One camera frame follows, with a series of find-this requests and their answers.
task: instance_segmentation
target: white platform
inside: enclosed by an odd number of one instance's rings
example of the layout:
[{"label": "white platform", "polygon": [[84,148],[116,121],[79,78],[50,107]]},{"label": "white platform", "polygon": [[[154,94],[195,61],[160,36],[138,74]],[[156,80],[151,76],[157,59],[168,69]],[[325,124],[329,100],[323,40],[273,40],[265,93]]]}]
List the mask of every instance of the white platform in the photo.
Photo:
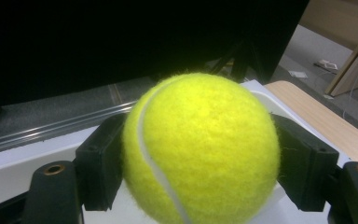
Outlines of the white platform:
[{"label": "white platform", "polygon": [[[277,99],[271,92],[256,81],[249,81],[242,86],[250,90],[265,107],[273,114],[294,120],[309,132],[325,141],[326,144],[340,152],[338,165],[342,166],[350,159],[339,148],[326,140],[307,122],[295,114],[290,108]],[[37,168],[53,161],[72,161],[75,150],[96,129],[88,128],[77,133],[70,133],[43,142],[17,147],[0,152],[0,203],[27,191],[31,177]],[[327,204],[323,213],[305,213],[285,195],[277,184],[269,203],[250,222],[276,224],[323,224],[327,223]],[[132,199],[123,181],[113,204],[108,212],[85,212],[85,223],[156,223],[140,210]]]}]

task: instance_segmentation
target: yellow tennis ball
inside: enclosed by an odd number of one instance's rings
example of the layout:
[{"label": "yellow tennis ball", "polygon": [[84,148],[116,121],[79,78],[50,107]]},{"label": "yellow tennis ball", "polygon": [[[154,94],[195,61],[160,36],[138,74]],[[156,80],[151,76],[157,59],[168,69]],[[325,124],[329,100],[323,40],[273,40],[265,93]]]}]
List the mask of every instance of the yellow tennis ball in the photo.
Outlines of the yellow tennis ball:
[{"label": "yellow tennis ball", "polygon": [[243,223],[276,184],[280,150],[268,111],[223,77],[171,77],[123,130],[123,175],[160,223]]}]

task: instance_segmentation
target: black monitor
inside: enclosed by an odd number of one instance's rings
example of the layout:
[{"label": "black monitor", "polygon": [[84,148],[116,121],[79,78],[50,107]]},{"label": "black monitor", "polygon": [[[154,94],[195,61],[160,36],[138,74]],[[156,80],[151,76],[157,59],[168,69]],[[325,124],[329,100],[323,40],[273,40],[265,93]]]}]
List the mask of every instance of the black monitor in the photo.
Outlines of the black monitor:
[{"label": "black monitor", "polygon": [[308,0],[0,1],[0,105],[237,58],[266,83]]}]

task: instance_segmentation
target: tennis ball seam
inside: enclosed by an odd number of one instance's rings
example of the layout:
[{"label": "tennis ball seam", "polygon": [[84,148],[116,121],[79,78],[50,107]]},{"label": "tennis ball seam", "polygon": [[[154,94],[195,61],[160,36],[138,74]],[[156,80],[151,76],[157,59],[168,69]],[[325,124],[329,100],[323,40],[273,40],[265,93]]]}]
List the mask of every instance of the tennis ball seam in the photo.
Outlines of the tennis ball seam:
[{"label": "tennis ball seam", "polygon": [[159,94],[160,91],[163,91],[165,88],[171,86],[174,82],[167,83],[166,85],[160,87],[157,91],[153,93],[153,95],[150,96],[150,98],[146,101],[144,107],[142,108],[142,111],[140,113],[140,117],[138,119],[138,127],[137,127],[137,138],[139,143],[140,151],[144,157],[145,162],[149,165],[149,167],[152,170],[152,173],[156,180],[159,182],[159,184],[163,187],[163,189],[167,192],[168,197],[173,202],[173,205],[176,208],[176,211],[179,213],[180,217],[184,221],[184,223],[191,223],[190,217],[188,216],[184,206],[182,205],[178,195],[173,190],[170,181],[168,180],[167,176],[164,174],[164,172],[158,167],[158,165],[153,161],[150,154],[147,151],[147,146],[145,144],[145,140],[143,138],[143,129],[144,129],[144,121],[145,121],[145,111],[148,108],[150,102],[153,101],[153,99],[156,97],[156,95]]}]

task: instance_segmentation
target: wooden table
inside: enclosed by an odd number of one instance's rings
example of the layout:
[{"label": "wooden table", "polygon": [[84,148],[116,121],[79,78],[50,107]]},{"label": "wooden table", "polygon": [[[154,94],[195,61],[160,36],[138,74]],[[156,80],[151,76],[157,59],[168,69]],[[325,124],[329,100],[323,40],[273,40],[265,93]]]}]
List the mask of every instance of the wooden table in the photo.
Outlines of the wooden table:
[{"label": "wooden table", "polygon": [[277,81],[265,87],[353,161],[358,161],[358,129],[290,82]]}]

